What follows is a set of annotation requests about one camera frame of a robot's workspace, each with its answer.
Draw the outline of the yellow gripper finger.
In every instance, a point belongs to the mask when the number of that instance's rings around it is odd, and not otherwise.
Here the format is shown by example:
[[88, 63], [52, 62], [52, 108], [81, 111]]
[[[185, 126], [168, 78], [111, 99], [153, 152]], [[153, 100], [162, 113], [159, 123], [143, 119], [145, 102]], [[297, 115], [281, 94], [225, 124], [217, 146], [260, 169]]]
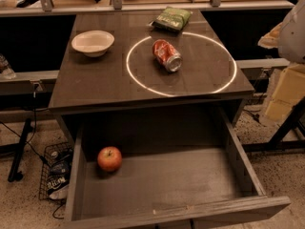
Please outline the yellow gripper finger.
[[265, 49], [277, 48], [281, 26], [282, 26], [282, 23], [279, 23], [274, 28], [272, 28], [269, 32], [267, 32], [265, 35], [263, 35], [259, 39], [257, 45], [259, 47], [262, 47]]
[[281, 122], [304, 96], [305, 65], [290, 64], [280, 73], [265, 115], [272, 121]]

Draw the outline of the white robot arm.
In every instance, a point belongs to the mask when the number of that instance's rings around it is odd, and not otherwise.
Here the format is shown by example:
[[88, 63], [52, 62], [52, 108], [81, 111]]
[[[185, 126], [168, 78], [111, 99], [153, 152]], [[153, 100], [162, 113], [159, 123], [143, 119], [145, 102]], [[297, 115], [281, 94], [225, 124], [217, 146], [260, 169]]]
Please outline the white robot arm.
[[276, 48], [289, 65], [280, 73], [265, 115], [283, 121], [305, 96], [305, 0], [298, 0], [284, 20], [262, 36], [258, 45]]

